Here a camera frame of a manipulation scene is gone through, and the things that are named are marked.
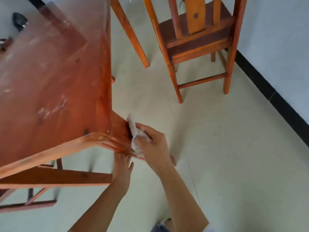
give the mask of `tiled floor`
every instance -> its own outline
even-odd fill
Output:
[[[307,231],[309,149],[236,65],[230,94],[223,80],[182,89],[178,103],[142,0],[120,0],[151,67],[144,69],[112,13],[113,110],[133,113],[166,134],[177,170],[217,231]],[[153,0],[159,21],[167,0]],[[206,55],[180,64],[179,83],[223,72]],[[147,232],[169,215],[163,188],[146,163],[134,160],[131,186],[108,231]],[[111,172],[112,153],[84,150],[63,159],[67,169]],[[0,231],[67,231],[104,187],[51,189],[54,207],[0,214]],[[17,191],[5,203],[21,202]]]

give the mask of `wall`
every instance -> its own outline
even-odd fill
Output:
[[[223,0],[232,13],[234,0]],[[309,123],[309,0],[248,0],[238,50]]]
[[[28,13],[36,11],[28,0],[0,0],[0,38],[16,36],[18,30],[12,24],[13,12],[19,12],[27,17]]]

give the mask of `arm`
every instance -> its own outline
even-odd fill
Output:
[[[95,203],[70,229],[72,232],[106,232],[118,204],[129,189],[134,164],[131,157],[114,153],[114,170],[111,184]]]
[[[136,138],[146,162],[162,182],[175,230],[202,232],[209,222],[174,168],[165,135],[146,125],[137,123],[136,126],[152,139],[152,142],[148,143],[143,137]]]

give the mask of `person's left hand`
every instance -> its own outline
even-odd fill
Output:
[[[127,193],[130,186],[131,173],[134,167],[131,157],[120,153],[114,153],[114,168],[112,184],[116,185],[122,197]]]

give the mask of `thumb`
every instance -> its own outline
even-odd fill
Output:
[[[131,162],[130,167],[129,167],[129,171],[130,171],[130,173],[132,172],[133,167],[134,167],[134,162]]]
[[[146,139],[144,137],[141,137],[141,136],[137,136],[135,138],[136,140],[136,143],[139,145],[139,147],[141,149],[144,149],[146,147],[146,145],[148,144],[148,142],[146,141]]]

